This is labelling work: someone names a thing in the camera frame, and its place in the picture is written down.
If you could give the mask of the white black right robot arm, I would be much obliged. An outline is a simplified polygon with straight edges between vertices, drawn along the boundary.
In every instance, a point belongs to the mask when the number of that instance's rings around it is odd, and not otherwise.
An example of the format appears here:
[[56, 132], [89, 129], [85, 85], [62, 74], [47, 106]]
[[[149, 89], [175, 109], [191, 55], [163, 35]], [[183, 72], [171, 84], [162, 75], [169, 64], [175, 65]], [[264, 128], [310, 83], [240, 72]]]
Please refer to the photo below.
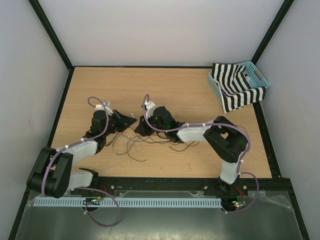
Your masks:
[[164, 106], [142, 115], [134, 132], [143, 137], [164, 133], [172, 143], [208, 143], [222, 159], [218, 188], [225, 195], [236, 189], [240, 165], [251, 148], [248, 134], [224, 116], [206, 123], [189, 124], [176, 121]]

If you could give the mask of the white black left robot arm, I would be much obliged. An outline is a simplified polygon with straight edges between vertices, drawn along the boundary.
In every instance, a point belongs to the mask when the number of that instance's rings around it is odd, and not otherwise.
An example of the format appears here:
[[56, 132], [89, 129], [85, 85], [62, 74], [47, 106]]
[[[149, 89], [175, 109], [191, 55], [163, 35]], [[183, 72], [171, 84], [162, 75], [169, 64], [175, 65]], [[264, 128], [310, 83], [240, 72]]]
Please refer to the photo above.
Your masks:
[[73, 164], [99, 153], [107, 144], [107, 136], [122, 133], [137, 121], [117, 110], [106, 113], [96, 110], [90, 129], [80, 141], [62, 148], [44, 147], [40, 150], [29, 174], [26, 186], [43, 196], [60, 198], [71, 189], [83, 188], [94, 194], [100, 188], [100, 181], [94, 178], [94, 171], [72, 172]]

